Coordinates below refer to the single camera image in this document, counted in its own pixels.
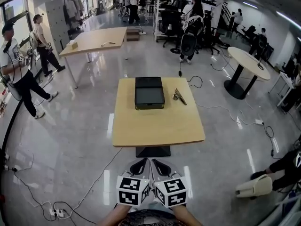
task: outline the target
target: glossy gray floor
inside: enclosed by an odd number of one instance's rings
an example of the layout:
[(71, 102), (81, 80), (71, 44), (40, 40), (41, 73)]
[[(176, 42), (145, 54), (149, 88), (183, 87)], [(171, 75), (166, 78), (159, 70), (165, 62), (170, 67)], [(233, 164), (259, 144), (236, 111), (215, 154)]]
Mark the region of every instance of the glossy gray floor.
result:
[[(39, 202), (65, 201), (76, 207), (93, 182), (100, 176), (105, 166), (120, 150), (111, 142), (118, 81), (121, 78), (139, 76), (177, 77), (178, 55), (156, 43), (146, 28), (147, 34), (139, 42), (129, 42), (128, 60), (120, 58), (121, 50), (91, 53), (93, 62), (86, 63), (84, 55), (70, 57), (69, 63), (79, 88), (72, 89), (67, 71), (54, 74), (54, 80), (45, 87), (47, 91), (58, 90), (60, 94), (51, 103), (43, 102), (39, 108), (46, 111), (40, 120), (33, 119), (21, 107), (10, 133), (7, 153), (11, 156), (10, 167), (31, 169), (18, 172)], [(236, 100), (225, 90), (223, 83), (229, 79), (237, 63), (231, 59), (230, 65), (222, 71), (229, 59), (222, 55), (211, 56), (208, 50), (195, 55), (192, 65), (182, 64), (183, 77), (190, 79), (198, 75), (190, 84), (191, 91), (199, 105), (224, 106), (206, 109), (199, 107), (206, 140), (202, 143), (171, 147), (172, 156), (165, 160), (174, 163), (186, 176), (190, 186), (188, 209), (206, 226), (254, 226), (264, 219), (283, 198), (280, 193), (259, 197), (256, 200), (237, 199), (235, 187), (249, 179), (255, 170), (263, 170), (275, 160), (271, 158), (271, 143), (263, 126), (239, 123), (239, 118), (252, 123), (262, 118), (275, 132), (275, 156), (281, 157), (299, 136), (292, 117), (284, 115), (276, 107), (276, 90), (267, 93), (274, 83), (277, 73), (268, 67), (270, 81), (257, 81), (245, 100)], [(249, 79), (239, 79), (246, 87)], [(40, 98), (33, 94), (35, 103)], [(300, 124), (298, 112), (292, 115)], [(117, 175), (124, 166), (135, 159), (134, 148), (123, 148), (102, 177), (94, 184), (77, 212), (94, 222), (100, 221), (116, 204)], [(17, 180), (12, 171), (2, 176), (2, 193), (6, 197), (4, 206), (10, 225), (72, 225), (70, 219), (47, 222), (40, 207), (30, 196), (28, 189)], [(43, 208), (49, 217), (49, 204)], [(77, 215), (72, 215), (77, 225), (92, 225)]]

